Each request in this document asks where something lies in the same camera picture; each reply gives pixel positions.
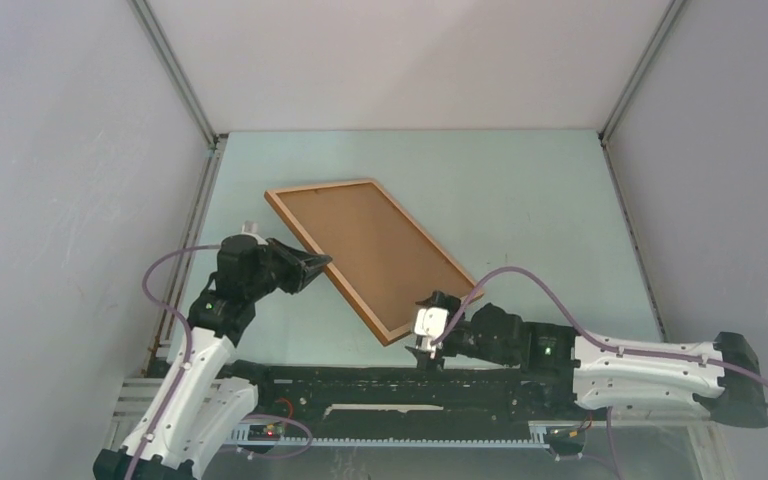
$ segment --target table surface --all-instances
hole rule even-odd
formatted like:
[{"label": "table surface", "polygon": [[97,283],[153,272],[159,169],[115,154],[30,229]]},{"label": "table surface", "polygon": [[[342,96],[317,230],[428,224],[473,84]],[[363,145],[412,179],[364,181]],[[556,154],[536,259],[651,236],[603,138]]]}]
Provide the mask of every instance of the table surface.
[{"label": "table surface", "polygon": [[[264,191],[367,177],[377,179],[476,280],[503,265],[525,267],[585,328],[661,340],[602,149],[589,130],[232,133],[199,243],[219,243],[253,220],[262,236],[300,246]],[[182,305],[198,297],[215,265],[215,253],[196,255]],[[565,323],[525,277],[505,274],[485,291],[469,315],[492,302],[524,320]],[[324,275],[298,295],[276,292],[256,308],[239,358],[288,365],[415,364],[403,348],[410,337],[381,346]],[[492,367],[463,358],[447,365]]]}]

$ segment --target purple cable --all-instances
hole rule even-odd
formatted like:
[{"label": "purple cable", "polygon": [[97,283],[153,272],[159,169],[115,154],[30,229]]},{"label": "purple cable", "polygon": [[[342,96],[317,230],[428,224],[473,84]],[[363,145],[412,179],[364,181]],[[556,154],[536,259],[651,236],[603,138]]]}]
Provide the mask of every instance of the purple cable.
[{"label": "purple cable", "polygon": [[134,452],[133,457],[131,458],[130,463],[128,463],[128,470],[125,472],[125,480],[131,480],[134,476],[134,471],[137,469],[137,464],[140,461],[140,456],[143,454],[143,451],[145,450],[146,445],[148,444],[148,438],[146,435],[154,433],[154,429],[157,428],[158,422],[160,422],[160,417],[163,416],[163,412],[166,411],[166,407],[169,406],[169,402],[172,401],[172,397],[175,395],[175,391],[178,390],[178,385],[181,383],[181,379],[184,377],[184,373],[186,370],[184,370],[183,365],[189,363],[190,361],[190,355],[192,352],[192,346],[193,346],[193,332],[190,331],[190,326],[187,324],[187,318],[184,317],[184,314],[178,311],[177,308],[173,307],[172,305],[169,305],[168,303],[164,302],[163,300],[160,300],[159,298],[152,295],[152,293],[148,289],[148,280],[151,278],[151,274],[154,272],[154,270],[160,266],[163,262],[166,260],[169,260],[172,257],[177,257],[178,255],[183,255],[185,253],[189,252],[195,252],[198,250],[214,250],[218,249],[219,245],[199,245],[196,247],[187,247],[182,248],[180,250],[175,250],[174,252],[167,253],[166,255],[160,257],[151,264],[150,267],[148,267],[148,270],[146,270],[145,275],[143,275],[143,294],[151,301],[151,303],[159,306],[160,308],[166,310],[167,312],[171,313],[179,322],[181,322],[181,326],[184,329],[184,358],[181,362],[182,368],[179,368],[178,371],[175,373],[175,378],[172,380],[172,384],[169,387],[169,390],[166,392],[166,395],[163,396],[163,400],[160,402],[160,407],[157,409],[157,413],[154,414],[154,417],[149,421],[148,428],[146,429],[145,435],[143,435],[142,440],[140,440],[140,444],[137,445],[137,450]]},{"label": "purple cable", "polygon": [[614,426],[611,423],[611,416],[614,414],[614,407],[608,407],[605,413],[605,433],[608,435],[608,449],[611,450],[611,461],[614,462],[614,474],[619,480],[625,480],[620,470],[620,462],[617,458],[617,445],[614,443]]},{"label": "purple cable", "polygon": [[[576,332],[579,333],[582,337],[587,339],[588,342],[592,343],[593,345],[604,349],[607,352],[611,353],[620,353],[619,347],[615,347],[613,345],[609,345],[607,343],[602,342],[595,336],[593,336],[590,332],[584,329],[584,327],[581,326],[578,321],[572,316],[572,313],[567,309],[566,306],[561,302],[561,300],[558,298],[557,295],[555,295],[555,292],[553,292],[548,285],[546,285],[543,280],[540,280],[537,275],[531,273],[530,271],[522,268],[522,267],[500,267],[497,268],[487,275],[484,276],[481,280],[478,281],[478,284],[475,285],[475,288],[472,289],[471,292],[466,296],[463,302],[461,302],[461,307],[458,309],[457,312],[455,312],[455,315],[452,317],[452,321],[449,322],[449,325],[446,326],[446,329],[443,330],[443,333],[437,337],[433,342],[431,342],[432,345],[437,345],[438,343],[442,342],[446,339],[447,336],[449,336],[449,333],[451,333],[452,329],[455,328],[455,325],[458,324],[458,322],[463,318],[464,310],[466,309],[466,306],[469,305],[469,303],[472,301],[473,298],[475,298],[475,295],[478,294],[478,292],[481,290],[481,288],[484,286],[484,284],[487,283],[488,280],[491,278],[500,275],[505,272],[514,272],[519,273],[522,275],[525,275],[526,277],[530,278],[534,283],[537,284],[538,287],[540,287],[546,295],[549,296],[550,299],[555,303],[555,306],[558,307],[558,310],[561,311],[561,313],[564,315],[564,318],[567,319],[567,321],[570,323],[570,325],[575,328]],[[752,380],[760,383],[761,385],[768,388],[768,380],[766,378],[761,377],[760,375],[747,370],[743,367],[733,365],[731,363],[723,362],[722,360],[717,359],[705,359],[693,355],[685,355],[681,353],[671,353],[671,352],[656,352],[651,350],[641,350],[637,348],[624,348],[623,349],[624,355],[635,355],[638,357],[649,357],[649,358],[666,358],[671,360],[681,360],[686,362],[693,362],[693,363],[700,363],[705,364],[710,363],[711,365],[716,365],[718,367],[725,368],[727,370],[731,370],[733,372],[739,373],[741,375],[745,375]]]},{"label": "purple cable", "polygon": [[284,460],[284,459],[287,459],[287,458],[293,458],[296,455],[301,455],[302,453],[308,451],[310,449],[310,447],[313,446],[313,432],[311,432],[310,429],[307,428],[307,425],[303,424],[302,422],[299,422],[297,420],[293,420],[292,418],[278,417],[278,416],[275,416],[275,415],[266,415],[266,414],[262,414],[262,413],[254,413],[254,414],[251,414],[251,415],[246,415],[244,420],[255,420],[255,419],[269,420],[269,421],[272,421],[272,422],[289,423],[290,425],[294,425],[294,426],[298,427],[299,430],[305,432],[305,435],[307,435],[307,442],[304,445],[302,445],[302,447],[299,448],[298,450],[290,452],[290,453],[285,453],[285,454],[282,454],[282,455],[264,455],[262,453],[250,452],[250,451],[248,451],[248,450],[246,450],[246,449],[244,449],[242,447],[224,447],[224,448],[220,448],[217,453],[236,452],[239,449],[239,450],[243,450],[244,452],[248,453],[249,455],[252,455],[252,456],[255,456],[255,457],[260,457],[260,458],[265,458],[267,460]]}]

